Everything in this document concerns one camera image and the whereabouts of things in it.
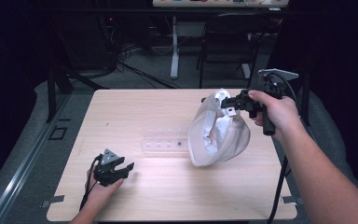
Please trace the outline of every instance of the person's right arm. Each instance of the person's right arm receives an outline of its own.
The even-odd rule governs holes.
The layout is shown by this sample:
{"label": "person's right arm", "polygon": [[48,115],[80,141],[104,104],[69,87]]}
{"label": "person's right arm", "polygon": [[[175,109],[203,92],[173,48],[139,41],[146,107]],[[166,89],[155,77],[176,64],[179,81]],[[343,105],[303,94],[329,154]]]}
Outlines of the person's right arm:
{"label": "person's right arm", "polygon": [[[262,91],[249,96],[268,108],[313,223],[358,223],[358,188],[324,155],[302,125],[295,102],[277,100]],[[262,116],[255,123],[262,125]]]}

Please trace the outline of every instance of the person's right hand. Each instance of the person's right hand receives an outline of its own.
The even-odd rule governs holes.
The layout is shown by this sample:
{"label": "person's right hand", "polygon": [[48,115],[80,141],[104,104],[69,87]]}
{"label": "person's right hand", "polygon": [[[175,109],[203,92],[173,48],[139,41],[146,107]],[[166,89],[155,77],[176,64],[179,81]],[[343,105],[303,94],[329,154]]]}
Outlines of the person's right hand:
{"label": "person's right hand", "polygon": [[[303,129],[296,103],[291,98],[275,99],[262,91],[249,91],[248,94],[252,100],[267,107],[268,117],[275,125],[274,137],[279,141],[282,141],[286,134],[293,132],[295,129]],[[256,125],[262,126],[262,114],[258,113],[254,121]]]}

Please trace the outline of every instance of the dark background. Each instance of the dark background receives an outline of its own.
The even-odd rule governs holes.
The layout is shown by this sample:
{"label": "dark background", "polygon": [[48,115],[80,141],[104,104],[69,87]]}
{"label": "dark background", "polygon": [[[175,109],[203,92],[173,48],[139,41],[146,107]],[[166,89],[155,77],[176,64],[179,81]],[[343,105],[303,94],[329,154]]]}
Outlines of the dark background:
{"label": "dark background", "polygon": [[[91,1],[76,2],[83,7],[94,6]],[[111,2],[117,7],[134,7],[134,4],[150,7],[151,3]],[[53,19],[60,21],[59,26],[51,27],[43,15],[25,10],[34,4],[34,1],[0,1],[0,168],[33,110],[34,87],[47,80],[54,63],[76,68],[115,68],[114,49],[101,40],[100,36],[105,34],[95,17],[83,16],[71,23],[57,16]],[[358,178],[358,2],[290,1],[288,11],[303,10],[322,12],[324,16],[284,20],[268,67],[311,76],[310,88],[322,99],[337,124],[347,148],[348,162]],[[142,21],[137,23],[139,27],[130,25],[135,21]],[[123,17],[121,22],[128,28],[125,33],[147,49],[145,26],[158,23],[158,19]],[[60,35],[86,38],[92,45],[78,45],[75,38],[67,42],[71,49],[77,50],[74,55],[79,58],[75,58],[60,42]]]}

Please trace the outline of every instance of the gray carpet floor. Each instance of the gray carpet floor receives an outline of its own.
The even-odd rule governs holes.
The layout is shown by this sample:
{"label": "gray carpet floor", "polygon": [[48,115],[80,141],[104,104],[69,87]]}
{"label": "gray carpet floor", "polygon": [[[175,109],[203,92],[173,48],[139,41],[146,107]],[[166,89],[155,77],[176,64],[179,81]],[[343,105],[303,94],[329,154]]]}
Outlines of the gray carpet floor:
{"label": "gray carpet floor", "polygon": [[[264,40],[255,71],[266,68],[273,44],[272,40]],[[124,63],[149,75],[174,83],[181,88],[196,89],[199,85],[199,71],[196,69],[199,50],[197,45],[192,44],[183,44],[180,47],[179,76],[176,80],[170,79],[171,52],[158,54],[153,50],[136,49],[127,55],[128,58]],[[211,77],[214,74],[219,76],[227,74],[227,77],[232,74],[235,74],[236,77],[241,75],[235,68],[221,66],[218,66],[217,69],[209,67],[206,69],[206,73]],[[86,77],[93,75],[92,72],[82,74]],[[92,80],[110,89],[163,88],[158,83],[155,83],[155,86],[149,84],[142,77],[125,71],[120,66],[115,72]],[[0,223],[50,223],[46,218],[48,208],[41,207],[41,203],[54,195],[93,94],[90,87],[75,79],[71,81],[75,87],[72,94],[64,95],[57,91],[58,113],[55,120],[49,124],[45,122],[48,117],[47,83],[42,83],[35,88],[37,102],[34,112],[0,172],[0,202],[2,202],[2,196],[10,186],[10,181],[17,174],[19,167],[23,165],[33,150],[38,149],[38,153],[33,154],[34,163],[27,167],[29,172],[24,175],[25,181],[12,199],[6,203],[6,212],[0,214]],[[228,84],[225,87],[221,86],[221,82],[205,82],[206,88],[213,88],[213,85],[218,88],[243,88],[245,85],[239,83],[237,86],[232,86],[232,82]],[[310,97],[310,124],[310,131],[321,148],[334,164],[358,186],[358,182],[351,174],[351,168],[345,161],[345,146],[339,131],[325,111],[322,102],[314,94]],[[58,134],[57,130],[66,130],[64,135],[61,133],[63,138],[60,140],[56,139],[57,137],[54,135]],[[275,146],[282,158],[281,147],[277,143]],[[289,175],[286,179],[292,194],[299,197],[293,177]],[[297,207],[297,211],[298,215],[294,220],[277,221],[276,223],[310,222],[301,204]]]}

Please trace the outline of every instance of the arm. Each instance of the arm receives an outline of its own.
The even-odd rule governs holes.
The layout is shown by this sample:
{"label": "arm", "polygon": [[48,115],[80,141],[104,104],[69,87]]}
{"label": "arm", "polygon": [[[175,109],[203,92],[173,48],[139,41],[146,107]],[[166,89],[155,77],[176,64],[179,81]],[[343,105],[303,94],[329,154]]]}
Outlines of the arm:
{"label": "arm", "polygon": [[[268,108],[313,223],[358,223],[358,188],[324,155],[304,129],[290,98],[277,100],[261,91],[249,96]],[[262,116],[255,124],[262,125]]]}
{"label": "arm", "polygon": [[[95,183],[94,172],[91,173],[91,181],[89,188],[91,189]],[[84,204],[82,210],[72,219],[73,224],[92,223],[98,214],[103,210],[109,202],[112,194],[123,184],[124,179],[119,179],[114,184],[107,187],[101,186],[98,183],[92,188],[89,193],[89,198]]]}

